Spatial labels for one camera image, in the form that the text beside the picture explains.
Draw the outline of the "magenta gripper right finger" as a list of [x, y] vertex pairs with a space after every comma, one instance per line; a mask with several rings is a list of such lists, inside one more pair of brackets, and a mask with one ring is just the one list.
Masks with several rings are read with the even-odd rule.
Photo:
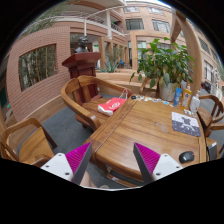
[[158, 154], [139, 143], [134, 144], [133, 153], [145, 185], [182, 169], [170, 155]]

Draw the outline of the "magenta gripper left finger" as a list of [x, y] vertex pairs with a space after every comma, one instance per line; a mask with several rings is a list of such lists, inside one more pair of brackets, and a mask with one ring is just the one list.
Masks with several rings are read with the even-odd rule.
[[91, 177], [86, 171], [92, 154], [92, 144], [87, 143], [71, 152], [57, 153], [42, 169], [81, 186], [92, 186]]

